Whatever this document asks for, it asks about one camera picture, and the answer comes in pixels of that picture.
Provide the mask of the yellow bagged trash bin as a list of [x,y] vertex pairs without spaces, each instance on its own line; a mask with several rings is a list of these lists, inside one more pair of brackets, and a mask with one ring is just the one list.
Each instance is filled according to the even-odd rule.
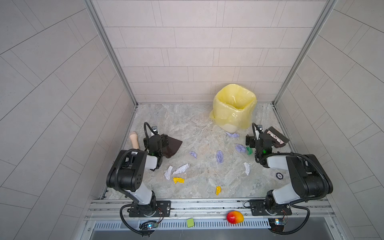
[[214,97],[210,118],[230,134],[251,125],[252,113],[257,104],[256,95],[248,89],[229,84]]

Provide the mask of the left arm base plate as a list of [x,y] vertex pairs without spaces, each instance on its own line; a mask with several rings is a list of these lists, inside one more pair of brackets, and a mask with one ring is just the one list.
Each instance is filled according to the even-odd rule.
[[148,205],[137,205],[129,207],[127,212],[129,217],[169,217],[171,210],[171,201],[151,201]]

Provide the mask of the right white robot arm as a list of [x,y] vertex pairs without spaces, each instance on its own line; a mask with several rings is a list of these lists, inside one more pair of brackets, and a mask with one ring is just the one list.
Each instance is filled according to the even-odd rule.
[[273,153],[276,141],[262,133],[246,135],[246,146],[255,149],[255,160],[267,169],[289,172],[290,183],[267,192],[264,201],[251,201],[251,208],[266,215],[282,214],[292,204],[318,200],[333,192],[333,184],[315,155]]

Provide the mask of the dark brown dustpan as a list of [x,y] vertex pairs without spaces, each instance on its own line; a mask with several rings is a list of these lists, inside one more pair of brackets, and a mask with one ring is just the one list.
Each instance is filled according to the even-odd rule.
[[169,159],[177,153],[183,142],[168,135],[162,136],[162,153]]

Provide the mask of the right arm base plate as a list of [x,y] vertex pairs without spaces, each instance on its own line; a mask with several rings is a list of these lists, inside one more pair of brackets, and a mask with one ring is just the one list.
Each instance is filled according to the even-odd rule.
[[253,216],[290,216],[292,215],[292,210],[289,205],[278,205],[274,201],[271,203],[266,203],[266,200],[257,199],[249,200],[247,204],[244,205],[246,208],[249,208]]

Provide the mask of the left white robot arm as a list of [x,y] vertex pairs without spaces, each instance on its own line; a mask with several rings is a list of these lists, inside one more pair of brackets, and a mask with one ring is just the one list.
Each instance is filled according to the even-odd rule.
[[137,133],[130,133],[130,140],[133,148],[119,152],[107,175],[106,185],[133,200],[134,214],[149,217],[157,211],[157,203],[155,193],[143,184],[144,171],[160,168],[169,138],[153,135],[145,139],[148,147],[145,151],[140,150]]

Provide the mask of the brown hand brush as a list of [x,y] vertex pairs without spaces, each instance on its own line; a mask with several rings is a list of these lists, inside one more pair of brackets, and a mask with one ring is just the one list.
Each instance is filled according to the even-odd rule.
[[274,127],[269,127],[265,131],[266,134],[270,135],[273,140],[273,146],[275,148],[282,148],[287,145],[287,143],[290,141],[289,138],[284,136],[282,133],[280,133],[277,129]]

